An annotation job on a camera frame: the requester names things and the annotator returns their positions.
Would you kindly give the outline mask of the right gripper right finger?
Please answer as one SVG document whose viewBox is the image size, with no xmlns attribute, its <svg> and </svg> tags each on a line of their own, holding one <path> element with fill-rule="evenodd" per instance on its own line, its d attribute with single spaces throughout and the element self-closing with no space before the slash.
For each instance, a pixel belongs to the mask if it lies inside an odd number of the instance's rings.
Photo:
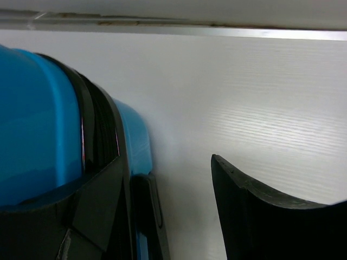
<svg viewBox="0 0 347 260">
<path fill-rule="evenodd" d="M 346 259 L 345 201 L 291 196 L 216 154 L 211 175 L 228 259 Z"/>
</svg>

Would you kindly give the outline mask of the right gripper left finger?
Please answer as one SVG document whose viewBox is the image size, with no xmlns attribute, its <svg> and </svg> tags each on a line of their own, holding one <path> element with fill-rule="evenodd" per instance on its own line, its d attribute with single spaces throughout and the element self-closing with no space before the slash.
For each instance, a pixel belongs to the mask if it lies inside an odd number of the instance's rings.
<svg viewBox="0 0 347 260">
<path fill-rule="evenodd" d="M 122 158 L 98 173 L 1 207 L 1 259 L 128 259 Z"/>
</svg>

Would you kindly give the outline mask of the blue child suitcase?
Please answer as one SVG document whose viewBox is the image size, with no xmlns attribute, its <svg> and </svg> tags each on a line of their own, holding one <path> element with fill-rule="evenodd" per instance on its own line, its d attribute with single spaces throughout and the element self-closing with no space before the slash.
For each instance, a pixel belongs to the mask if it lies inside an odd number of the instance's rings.
<svg viewBox="0 0 347 260">
<path fill-rule="evenodd" d="M 150 138 L 141 116 L 47 55 L 1 47 L 1 207 L 122 158 L 128 259 L 169 259 Z"/>
</svg>

